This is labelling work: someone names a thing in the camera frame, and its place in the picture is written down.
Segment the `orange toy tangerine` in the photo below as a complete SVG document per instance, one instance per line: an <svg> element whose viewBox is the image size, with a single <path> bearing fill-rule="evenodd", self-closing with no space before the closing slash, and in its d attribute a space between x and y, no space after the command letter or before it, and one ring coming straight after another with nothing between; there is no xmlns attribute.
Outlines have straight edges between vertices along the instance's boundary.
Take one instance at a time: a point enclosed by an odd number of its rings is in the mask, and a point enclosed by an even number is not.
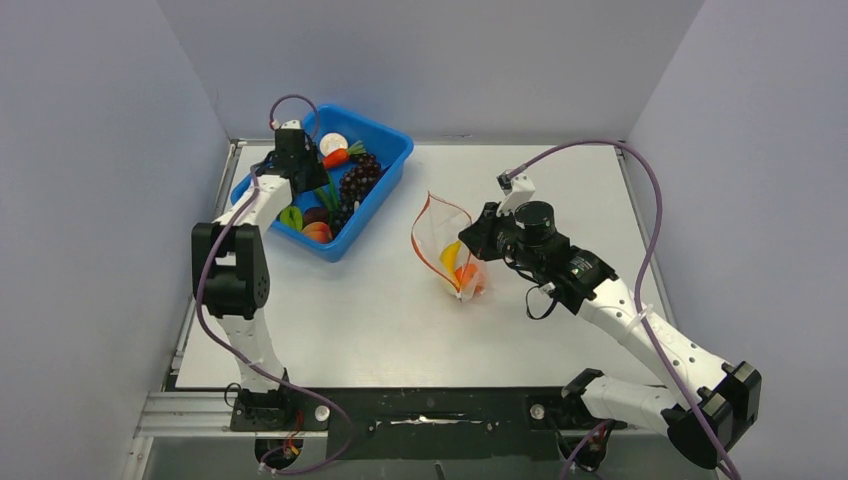
<svg viewBox="0 0 848 480"><path fill-rule="evenodd" d="M454 276L463 296L480 295L486 289L487 274L477 264L467 263L457 267Z"/></svg>

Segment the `yellow toy banana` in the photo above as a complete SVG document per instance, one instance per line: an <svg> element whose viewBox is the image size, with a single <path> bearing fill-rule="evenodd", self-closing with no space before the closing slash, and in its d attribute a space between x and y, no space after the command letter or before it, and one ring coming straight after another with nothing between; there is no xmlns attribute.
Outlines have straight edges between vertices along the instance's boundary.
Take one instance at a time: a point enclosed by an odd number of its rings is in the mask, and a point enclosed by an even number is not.
<svg viewBox="0 0 848 480"><path fill-rule="evenodd" d="M447 245L440 254L440 262L447 273L455 274L457 269L457 258L462 242L457 240Z"/></svg>

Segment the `clear zip top bag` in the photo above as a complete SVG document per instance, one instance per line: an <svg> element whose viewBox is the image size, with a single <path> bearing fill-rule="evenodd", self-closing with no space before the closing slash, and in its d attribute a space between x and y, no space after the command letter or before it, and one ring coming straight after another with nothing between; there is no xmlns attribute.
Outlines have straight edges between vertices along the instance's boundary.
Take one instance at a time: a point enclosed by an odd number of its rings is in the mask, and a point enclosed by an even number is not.
<svg viewBox="0 0 848 480"><path fill-rule="evenodd" d="M465 209L429 192L410 232L419 260L446 293L460 302L482 295L488 283L487 267L459 239L471 223Z"/></svg>

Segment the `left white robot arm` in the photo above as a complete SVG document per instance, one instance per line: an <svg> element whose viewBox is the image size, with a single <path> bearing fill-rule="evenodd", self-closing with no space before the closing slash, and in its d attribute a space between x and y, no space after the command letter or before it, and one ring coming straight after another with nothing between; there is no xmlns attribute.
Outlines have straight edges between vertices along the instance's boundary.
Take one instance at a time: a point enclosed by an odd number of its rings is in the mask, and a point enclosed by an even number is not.
<svg viewBox="0 0 848 480"><path fill-rule="evenodd" d="M297 398L265 319L271 282L263 236L299 194L328 180L317 146L299 121L274 121L271 128L275 146L251 166L247 190L214 221L191 231L199 325L236 360L236 416L268 430L296 425Z"/></svg>

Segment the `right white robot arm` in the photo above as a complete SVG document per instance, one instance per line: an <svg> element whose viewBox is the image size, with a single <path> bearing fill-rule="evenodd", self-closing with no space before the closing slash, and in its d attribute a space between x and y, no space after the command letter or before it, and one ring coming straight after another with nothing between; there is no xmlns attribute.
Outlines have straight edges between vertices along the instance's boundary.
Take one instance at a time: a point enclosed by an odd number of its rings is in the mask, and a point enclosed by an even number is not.
<svg viewBox="0 0 848 480"><path fill-rule="evenodd" d="M723 457L755 423L762 376L749 363L701 348L639 303L615 270L557 231L553 207L530 201L500 216L498 203L458 238L478 260L502 261L552 301L624 347L661 382L639 385L586 369L563 390L572 425L615 420L666 437L691 463L723 466Z"/></svg>

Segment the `green toy cucumber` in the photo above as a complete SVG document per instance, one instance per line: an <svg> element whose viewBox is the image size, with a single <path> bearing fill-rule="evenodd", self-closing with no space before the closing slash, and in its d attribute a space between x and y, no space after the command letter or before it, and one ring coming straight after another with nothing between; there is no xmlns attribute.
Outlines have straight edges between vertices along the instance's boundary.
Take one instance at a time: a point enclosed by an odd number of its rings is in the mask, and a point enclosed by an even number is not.
<svg viewBox="0 0 848 480"><path fill-rule="evenodd" d="M313 191L315 197L320 201L324 208L333 212L336 210L335 202L332 195L323 187L316 188Z"/></svg>

